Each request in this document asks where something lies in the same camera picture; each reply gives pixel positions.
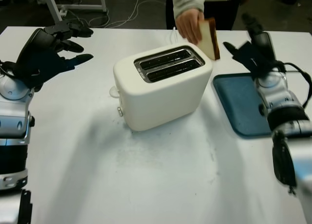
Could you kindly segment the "person's bare hand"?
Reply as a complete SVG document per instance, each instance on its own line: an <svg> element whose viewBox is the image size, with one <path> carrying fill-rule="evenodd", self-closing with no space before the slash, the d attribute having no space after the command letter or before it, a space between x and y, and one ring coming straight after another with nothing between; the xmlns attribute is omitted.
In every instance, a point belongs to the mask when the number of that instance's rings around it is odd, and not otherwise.
<svg viewBox="0 0 312 224"><path fill-rule="evenodd" d="M198 22L204 20L202 11L192 8L181 13L176 19L176 27L180 35L190 43L197 45L201 40Z"/></svg>

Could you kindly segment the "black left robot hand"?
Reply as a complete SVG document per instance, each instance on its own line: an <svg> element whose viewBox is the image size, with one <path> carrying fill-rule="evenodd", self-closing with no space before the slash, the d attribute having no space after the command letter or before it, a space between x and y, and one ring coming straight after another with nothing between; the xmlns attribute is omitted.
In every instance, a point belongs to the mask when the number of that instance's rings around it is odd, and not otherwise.
<svg viewBox="0 0 312 224"><path fill-rule="evenodd" d="M93 33L87 26L67 20L36 29L19 54L14 76L38 92L46 81L93 58L91 54L83 54L84 48L70 40L88 38Z"/></svg>

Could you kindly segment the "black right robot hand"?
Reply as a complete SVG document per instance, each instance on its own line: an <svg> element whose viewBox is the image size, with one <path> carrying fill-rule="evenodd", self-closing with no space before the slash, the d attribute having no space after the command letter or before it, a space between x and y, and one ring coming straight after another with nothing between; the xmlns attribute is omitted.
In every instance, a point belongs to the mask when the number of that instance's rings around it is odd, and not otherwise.
<svg viewBox="0 0 312 224"><path fill-rule="evenodd" d="M223 42L224 47L233 56L233 59L246 68L266 68L272 69L276 61L271 36L264 31L258 20L244 13L242 15L243 23L250 37L242 46L236 48L229 42Z"/></svg>

